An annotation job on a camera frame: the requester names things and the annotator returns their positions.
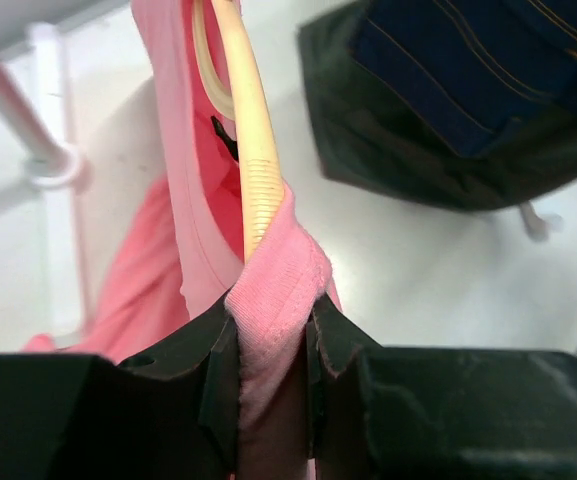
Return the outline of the pink t shirt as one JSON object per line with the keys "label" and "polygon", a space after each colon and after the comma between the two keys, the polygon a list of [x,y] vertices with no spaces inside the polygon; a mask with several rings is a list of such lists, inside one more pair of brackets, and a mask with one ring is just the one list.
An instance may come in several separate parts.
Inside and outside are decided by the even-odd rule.
{"label": "pink t shirt", "polygon": [[[303,340],[314,303],[336,292],[331,264],[295,216],[291,190],[244,258],[235,123],[209,101],[192,32],[195,1],[136,1],[167,174],[150,189],[113,262],[96,316],[72,353],[119,362],[223,299],[239,336],[237,479],[312,479]],[[229,84],[222,40],[205,7],[215,70]]]}

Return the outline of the beige plastic hanger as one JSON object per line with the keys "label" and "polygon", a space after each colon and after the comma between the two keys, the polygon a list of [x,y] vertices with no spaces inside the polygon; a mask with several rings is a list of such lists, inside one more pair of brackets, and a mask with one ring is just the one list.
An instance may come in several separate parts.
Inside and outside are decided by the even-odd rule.
{"label": "beige plastic hanger", "polygon": [[278,150],[252,45],[239,8],[213,1],[229,84],[219,78],[209,52],[205,7],[192,3],[192,32],[197,67],[213,107],[235,123],[242,192],[244,258],[249,259],[284,198]]}

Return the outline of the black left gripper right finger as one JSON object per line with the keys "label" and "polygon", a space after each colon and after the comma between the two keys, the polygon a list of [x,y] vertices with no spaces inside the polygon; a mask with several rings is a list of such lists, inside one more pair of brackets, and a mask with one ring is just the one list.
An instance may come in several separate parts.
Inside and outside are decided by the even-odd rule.
{"label": "black left gripper right finger", "polygon": [[317,300],[305,330],[320,479],[577,479],[577,357],[386,347]]}

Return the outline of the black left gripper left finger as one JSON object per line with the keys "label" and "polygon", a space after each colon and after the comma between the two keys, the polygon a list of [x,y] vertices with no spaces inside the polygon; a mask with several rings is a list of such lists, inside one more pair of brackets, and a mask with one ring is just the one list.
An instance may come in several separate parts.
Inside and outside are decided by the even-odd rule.
{"label": "black left gripper left finger", "polygon": [[120,363],[0,354],[0,479],[227,479],[238,369],[222,302]]}

